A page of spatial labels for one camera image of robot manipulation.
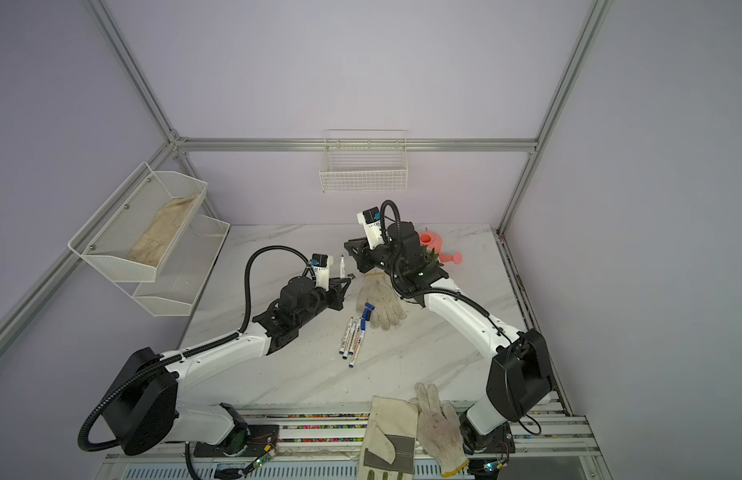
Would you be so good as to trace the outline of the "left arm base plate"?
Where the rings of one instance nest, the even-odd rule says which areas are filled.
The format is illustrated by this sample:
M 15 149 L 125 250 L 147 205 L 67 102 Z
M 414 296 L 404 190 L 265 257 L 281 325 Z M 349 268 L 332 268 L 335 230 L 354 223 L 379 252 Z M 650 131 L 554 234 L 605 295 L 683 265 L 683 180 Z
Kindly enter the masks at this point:
M 211 457 L 246 457 L 255 458 L 265 453 L 265 449 L 274 449 L 279 438 L 280 427 L 275 424 L 249 425 L 246 431 L 234 430 L 232 435 L 219 445 L 197 443 L 193 456 Z

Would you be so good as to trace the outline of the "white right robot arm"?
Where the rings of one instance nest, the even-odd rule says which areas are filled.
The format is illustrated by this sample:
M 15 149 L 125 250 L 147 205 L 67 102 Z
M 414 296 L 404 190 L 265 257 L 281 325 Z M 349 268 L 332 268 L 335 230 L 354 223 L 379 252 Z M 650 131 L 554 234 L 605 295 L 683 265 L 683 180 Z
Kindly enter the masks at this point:
M 357 269 L 382 270 L 399 297 L 415 301 L 441 316 L 490 361 L 485 394 L 466 412 L 472 428 L 485 436 L 519 422 L 556 388 L 544 336 L 499 320 L 469 298 L 420 244 L 410 222 L 384 227 L 380 220 L 358 215 L 364 236 L 344 243 Z

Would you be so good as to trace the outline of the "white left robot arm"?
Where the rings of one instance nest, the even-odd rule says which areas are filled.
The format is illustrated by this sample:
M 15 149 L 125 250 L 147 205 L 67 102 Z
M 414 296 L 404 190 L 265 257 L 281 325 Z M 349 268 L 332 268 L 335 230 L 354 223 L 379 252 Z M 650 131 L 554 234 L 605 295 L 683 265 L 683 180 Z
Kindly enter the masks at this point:
M 342 310 L 351 282 L 334 277 L 320 286 L 297 276 L 245 332 L 162 354 L 149 347 L 134 352 L 80 427 L 79 449 L 118 447 L 135 456 L 162 443 L 189 442 L 216 447 L 227 456 L 242 453 L 252 435 L 237 410 L 222 400 L 192 403 L 186 394 L 246 361 L 281 350 L 323 311 Z

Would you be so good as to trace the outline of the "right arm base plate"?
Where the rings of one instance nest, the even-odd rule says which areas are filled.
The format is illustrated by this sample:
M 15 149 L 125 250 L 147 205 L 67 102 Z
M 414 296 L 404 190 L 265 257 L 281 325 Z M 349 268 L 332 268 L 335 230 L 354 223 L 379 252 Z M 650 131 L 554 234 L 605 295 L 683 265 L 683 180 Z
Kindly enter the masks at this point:
M 468 455 L 499 454 L 507 455 L 516 451 L 510 424 L 504 423 L 489 434 L 480 434 L 465 415 L 460 416 L 460 432 L 463 449 Z

